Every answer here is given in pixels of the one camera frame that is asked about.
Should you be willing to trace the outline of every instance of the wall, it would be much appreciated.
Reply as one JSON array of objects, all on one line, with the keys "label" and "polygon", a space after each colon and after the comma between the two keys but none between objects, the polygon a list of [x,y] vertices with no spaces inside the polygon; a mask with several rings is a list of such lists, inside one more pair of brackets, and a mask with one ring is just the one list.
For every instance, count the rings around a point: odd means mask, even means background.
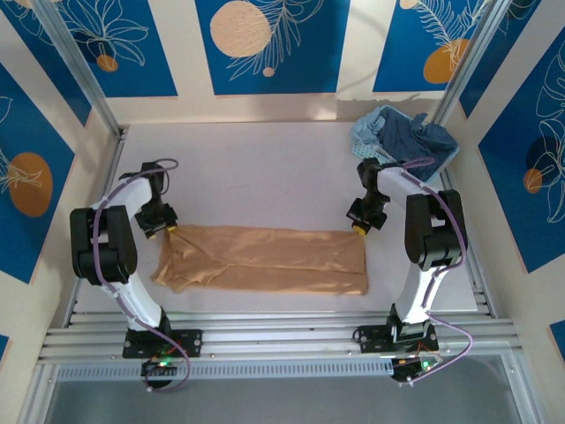
[{"label": "wall", "polygon": [[478,144],[563,29],[564,14],[561,0],[542,1],[469,119],[456,105],[447,122],[461,144],[451,171],[463,195],[465,217],[471,221],[471,241],[500,315],[515,322],[550,415],[548,422],[565,422],[565,364],[548,328],[564,317],[565,256],[526,272]]},{"label": "wall", "polygon": [[68,216],[74,208],[100,196],[100,169],[105,169],[113,148],[95,113],[86,126],[80,123],[1,12],[0,28],[0,63],[75,154],[31,281],[26,284],[0,272],[0,334],[10,338],[0,363],[0,421],[11,424],[18,418],[60,295],[68,292],[75,280]]},{"label": "wall", "polygon": [[[351,0],[336,95],[214,96],[195,3],[150,0],[178,97],[109,98],[109,104],[128,124],[352,120],[381,102],[411,115],[433,113],[442,91],[373,94],[395,4]],[[371,40],[370,46],[362,40]]]}]

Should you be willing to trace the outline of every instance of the aluminum frame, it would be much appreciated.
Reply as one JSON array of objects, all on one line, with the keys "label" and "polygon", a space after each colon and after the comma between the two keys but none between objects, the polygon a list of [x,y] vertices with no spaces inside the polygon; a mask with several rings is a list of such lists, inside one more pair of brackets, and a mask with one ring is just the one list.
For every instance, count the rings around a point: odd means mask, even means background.
[{"label": "aluminum frame", "polygon": [[[441,123],[448,115],[472,74],[480,55],[490,41],[503,12],[510,0],[493,2],[481,22],[469,51],[463,57],[454,78],[434,116],[434,122]],[[96,109],[113,133],[117,121],[101,95],[100,87],[92,74],[85,72],[84,58],[77,56],[78,49],[69,43],[70,35],[51,21],[54,7],[46,0],[34,0],[38,18],[46,27],[49,36],[56,42],[67,65],[81,87],[88,93],[89,100],[97,104]],[[117,143],[116,150],[106,175],[104,193],[111,188],[117,164],[123,148],[124,137]],[[451,187],[448,172],[441,175],[444,186]],[[441,314],[454,324],[459,324],[475,337],[471,355],[500,354],[512,385],[516,403],[520,407],[523,422],[544,422],[539,398],[532,390],[528,378],[528,367],[521,357],[519,343],[513,322],[510,319],[493,318],[493,298],[480,271],[477,259],[470,246],[468,271],[472,276],[477,313]],[[26,402],[22,408],[19,424],[41,423],[44,421],[53,393],[54,383],[61,367],[138,366],[138,360],[124,360],[121,350],[126,330],[126,319],[122,314],[75,314],[73,308],[79,291],[79,282],[67,306],[64,327],[49,329],[41,349],[38,365],[30,383]],[[242,360],[257,363],[273,361],[324,361],[324,360],[385,360],[400,358],[394,352],[361,354],[359,346],[351,340],[353,330],[360,325],[383,324],[388,312],[339,313],[339,314],[169,314],[173,328],[199,328],[204,330],[202,357],[193,362],[204,367],[220,364],[241,363]],[[449,329],[438,327],[441,353],[452,355],[462,350],[467,343],[465,337]]]}]

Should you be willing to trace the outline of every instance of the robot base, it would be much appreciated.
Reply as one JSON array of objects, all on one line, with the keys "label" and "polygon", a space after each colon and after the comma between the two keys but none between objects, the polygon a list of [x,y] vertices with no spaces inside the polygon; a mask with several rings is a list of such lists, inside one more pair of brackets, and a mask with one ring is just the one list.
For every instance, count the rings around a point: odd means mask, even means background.
[{"label": "robot base", "polygon": [[418,351],[437,352],[440,350],[433,325],[429,325],[426,336],[406,341],[394,342],[388,325],[361,326],[353,333],[353,341],[361,347],[361,353]]}]

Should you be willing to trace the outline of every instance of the blue basket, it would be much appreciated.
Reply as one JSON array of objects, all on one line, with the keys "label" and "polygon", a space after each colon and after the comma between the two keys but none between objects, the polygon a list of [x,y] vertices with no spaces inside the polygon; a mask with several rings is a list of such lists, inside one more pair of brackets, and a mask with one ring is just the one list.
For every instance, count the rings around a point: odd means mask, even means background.
[{"label": "blue basket", "polygon": [[[402,113],[400,110],[393,108],[392,106],[382,106],[381,111],[383,111],[386,108],[395,110],[396,112],[400,113],[403,117],[406,117],[410,121],[412,120],[411,117],[409,117],[405,113]],[[359,159],[376,157],[379,159],[381,163],[396,162],[396,159],[391,155],[389,155],[382,146],[378,146],[374,144],[366,145],[363,144],[361,141],[355,139],[351,140],[351,153],[356,157],[358,157]],[[424,182],[429,183],[430,181],[434,180],[438,175],[440,175],[440,173],[445,169],[445,167],[448,166],[448,163],[451,162],[451,160],[454,157],[456,157],[457,153],[459,153],[459,146],[454,148],[453,152],[446,158],[446,160],[443,163],[437,163],[438,168],[435,170],[432,176]]]}]

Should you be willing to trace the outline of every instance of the decorative wallpaper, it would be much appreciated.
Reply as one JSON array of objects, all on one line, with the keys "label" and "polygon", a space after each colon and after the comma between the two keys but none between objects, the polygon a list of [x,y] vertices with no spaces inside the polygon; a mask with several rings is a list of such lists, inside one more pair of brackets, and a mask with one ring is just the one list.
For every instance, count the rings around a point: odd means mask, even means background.
[{"label": "decorative wallpaper", "polygon": [[[106,96],[177,95],[147,0],[61,0],[55,5]],[[28,1],[0,0],[0,8],[65,96],[66,85],[72,85],[68,72],[60,71],[64,62]]]},{"label": "decorative wallpaper", "polygon": [[334,93],[349,5],[196,0],[214,93]]},{"label": "decorative wallpaper", "polygon": [[0,270],[29,283],[74,154],[0,65]]},{"label": "decorative wallpaper", "polygon": [[491,0],[398,0],[374,92],[443,90]]},{"label": "decorative wallpaper", "polygon": [[565,254],[565,29],[479,150],[529,272]]},{"label": "decorative wallpaper", "polygon": [[488,44],[477,68],[459,96],[464,114],[468,117],[501,67],[541,0],[512,0],[498,31]]}]

